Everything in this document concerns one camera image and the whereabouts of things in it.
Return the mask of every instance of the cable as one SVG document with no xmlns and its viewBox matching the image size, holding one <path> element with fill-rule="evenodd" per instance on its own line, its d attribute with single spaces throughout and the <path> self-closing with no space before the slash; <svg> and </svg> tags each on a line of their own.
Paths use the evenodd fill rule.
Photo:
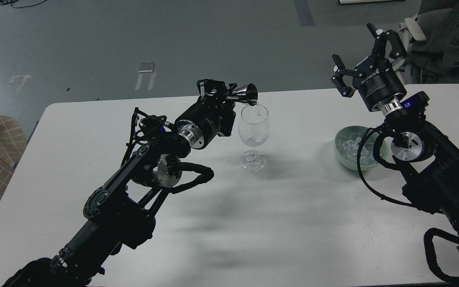
<svg viewBox="0 0 459 287">
<path fill-rule="evenodd" d="M 437 263 L 437 254 L 433 244 L 433 237 L 438 236 L 449 242 L 459 244 L 459 237 L 438 228 L 430 228 L 424 233 L 424 252 L 426 253 L 426 262 L 431 272 L 446 282 L 459 285 L 459 277 L 445 274 Z"/>
<path fill-rule="evenodd" d="M 357 148 L 357 172 L 359 173 L 359 177 L 361 178 L 362 182 L 364 183 L 364 185 L 376 196 L 378 196 L 381 200 L 385 200 L 385 201 L 388 201 L 390 203 L 394 203 L 394 204 L 399 204 L 399 205 L 403 205 L 403 206 L 408 206 L 408 207 L 414 207 L 415 208 L 415 205 L 413 205 L 412 203 L 408 203 L 408 202 L 402 202 L 400 200 L 396 200 L 394 198 L 390 198 L 384 194 L 381 194 L 379 193 L 378 191 L 376 191 L 375 189 L 373 189 L 373 187 L 371 187 L 371 185 L 368 184 L 368 182 L 365 180 L 364 178 L 364 174 L 362 173 L 362 169 L 361 169 L 361 153 L 362 153 L 362 148 L 364 147 L 364 143 L 373 135 L 373 133 L 375 132 L 379 132 L 379 128 L 380 127 L 377 127 L 376 129 L 373 129 L 373 128 L 368 128 L 365 132 L 364 132 L 364 135 L 362 136 L 362 139 L 361 141 L 359 142 L 359 147 Z"/>
<path fill-rule="evenodd" d="M 44 3 L 44 2 L 47 2 L 47 0 L 43 0 L 42 2 L 37 3 L 37 4 L 35 4 L 35 5 L 21 6 L 21 7 L 15 7 L 15 6 L 13 6 L 13 4 L 14 4 L 15 2 L 17 2 L 17 1 L 18 1 L 18 0 L 15 0 L 14 2 L 11 2 L 11 3 L 10 3 L 10 6 L 12 6 L 12 7 L 15 8 L 15 9 L 20 9 L 20 8 L 35 7 L 35 6 L 38 6 L 38 5 L 40 5 L 40 4 Z"/>
</svg>

